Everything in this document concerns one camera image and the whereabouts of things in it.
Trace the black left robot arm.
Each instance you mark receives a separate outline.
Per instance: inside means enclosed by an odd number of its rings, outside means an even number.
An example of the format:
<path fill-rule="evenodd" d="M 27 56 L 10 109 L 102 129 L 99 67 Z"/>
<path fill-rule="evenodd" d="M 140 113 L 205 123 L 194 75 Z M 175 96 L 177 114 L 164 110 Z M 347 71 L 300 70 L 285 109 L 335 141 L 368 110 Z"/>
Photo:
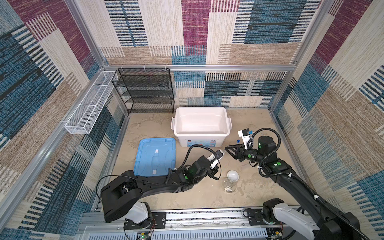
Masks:
<path fill-rule="evenodd" d="M 133 171 L 126 171 L 101 189 L 105 222 L 110 223 L 124 217 L 141 198 L 185 192 L 205 177 L 218 180 L 215 175 L 220 167 L 218 160 L 201 156 L 191 166 L 170 170 L 164 176 L 135 176 Z"/>

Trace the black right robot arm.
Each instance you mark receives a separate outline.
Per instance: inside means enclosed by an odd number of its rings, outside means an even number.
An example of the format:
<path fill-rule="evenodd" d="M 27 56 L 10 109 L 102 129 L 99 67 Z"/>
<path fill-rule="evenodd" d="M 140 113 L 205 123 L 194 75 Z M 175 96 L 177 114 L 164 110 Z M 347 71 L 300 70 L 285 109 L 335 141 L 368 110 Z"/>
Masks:
<path fill-rule="evenodd" d="M 255 140 L 255 134 L 241 136 L 243 144 L 229 145 L 225 151 L 240 162 L 248 160 L 258 168 L 263 178 L 270 178 L 285 189 L 309 214 L 305 216 L 282 200 L 275 198 L 264 203 L 264 220 L 267 223 L 283 222 L 309 240 L 366 240 L 359 220 L 352 213 L 343 213 L 318 195 L 293 168 L 278 158 L 277 141 L 269 136 Z"/>

